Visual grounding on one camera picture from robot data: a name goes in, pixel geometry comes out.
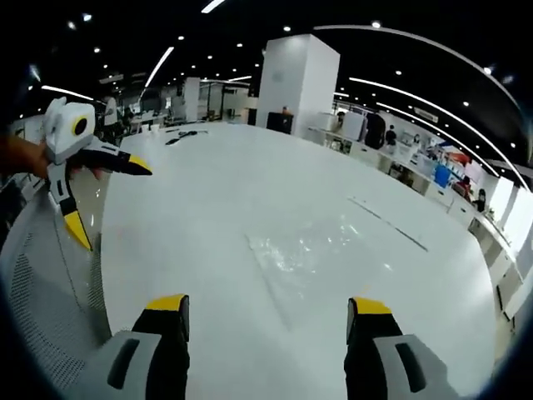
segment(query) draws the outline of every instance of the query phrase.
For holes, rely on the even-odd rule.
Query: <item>curved white desk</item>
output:
[[[362,295],[385,302],[403,332],[446,363],[459,394],[482,387],[494,363],[494,299],[464,228],[394,179],[311,142],[245,125],[190,129],[209,133],[122,144],[154,174],[113,174],[107,192],[102,278],[113,333],[153,298],[188,293],[187,398],[346,398],[346,304]],[[250,240],[295,249],[324,232],[332,247],[311,246],[315,272],[297,282],[297,302],[280,302]],[[339,232],[351,238],[344,248]]]

